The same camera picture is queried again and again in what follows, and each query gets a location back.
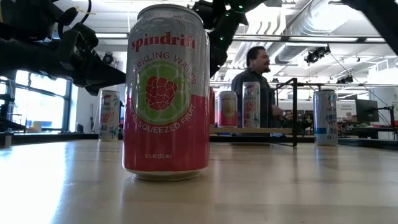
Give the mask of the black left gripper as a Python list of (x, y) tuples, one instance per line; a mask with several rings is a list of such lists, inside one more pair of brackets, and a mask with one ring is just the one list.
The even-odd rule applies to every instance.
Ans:
[(58, 77), (84, 87), (92, 96), (97, 96), (102, 88), (126, 83), (124, 72), (100, 60), (94, 50), (97, 45), (95, 31), (79, 22), (63, 33), (56, 50)]

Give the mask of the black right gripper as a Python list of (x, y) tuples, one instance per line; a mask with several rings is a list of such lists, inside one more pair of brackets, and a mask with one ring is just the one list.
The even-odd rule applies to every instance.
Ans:
[(228, 58), (227, 50), (241, 22), (241, 13), (225, 12), (210, 32), (210, 78), (224, 65)]

